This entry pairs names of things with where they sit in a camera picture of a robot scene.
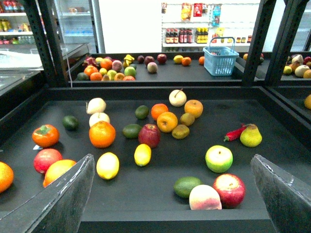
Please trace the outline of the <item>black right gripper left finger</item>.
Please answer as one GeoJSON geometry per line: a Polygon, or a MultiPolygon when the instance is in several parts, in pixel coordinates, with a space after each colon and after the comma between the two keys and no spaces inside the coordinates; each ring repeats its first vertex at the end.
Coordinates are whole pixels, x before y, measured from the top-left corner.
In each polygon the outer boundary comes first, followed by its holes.
{"type": "Polygon", "coordinates": [[[88,154],[41,192],[0,219],[2,233],[76,233],[90,196],[95,160],[88,154]]]}

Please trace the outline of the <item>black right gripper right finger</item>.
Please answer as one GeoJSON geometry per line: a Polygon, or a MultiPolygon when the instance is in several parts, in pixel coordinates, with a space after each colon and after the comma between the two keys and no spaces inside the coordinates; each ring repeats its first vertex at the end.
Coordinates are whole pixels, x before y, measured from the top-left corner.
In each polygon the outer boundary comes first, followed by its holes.
{"type": "Polygon", "coordinates": [[[259,154],[250,166],[275,231],[309,233],[311,186],[259,154]]]}

